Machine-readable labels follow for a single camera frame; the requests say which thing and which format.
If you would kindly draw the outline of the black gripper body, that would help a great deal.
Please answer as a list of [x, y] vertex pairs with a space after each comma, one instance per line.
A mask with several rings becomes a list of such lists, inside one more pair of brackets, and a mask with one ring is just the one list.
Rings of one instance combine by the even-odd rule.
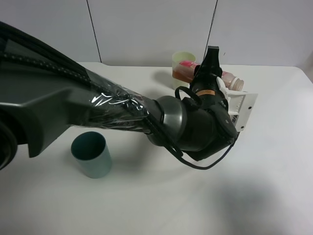
[[209, 112], [212, 107], [217, 107], [227, 113], [227, 100], [218, 87], [216, 75], [196, 72], [190, 90], [201, 100], [201, 109]]

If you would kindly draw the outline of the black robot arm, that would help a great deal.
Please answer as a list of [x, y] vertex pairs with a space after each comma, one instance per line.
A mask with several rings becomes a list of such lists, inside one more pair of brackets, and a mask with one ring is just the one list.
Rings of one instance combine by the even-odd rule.
[[179, 161], [228, 152], [239, 133], [221, 76], [219, 48], [210, 46], [189, 88], [149, 99], [1, 23], [0, 166], [21, 144], [38, 156], [71, 126], [141, 132]]

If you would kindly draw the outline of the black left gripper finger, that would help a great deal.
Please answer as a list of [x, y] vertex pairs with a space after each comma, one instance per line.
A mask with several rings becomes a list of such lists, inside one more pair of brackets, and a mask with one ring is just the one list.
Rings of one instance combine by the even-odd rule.
[[219, 47], [208, 46], [207, 53], [200, 66], [200, 72], [221, 76], [221, 67], [219, 62]]

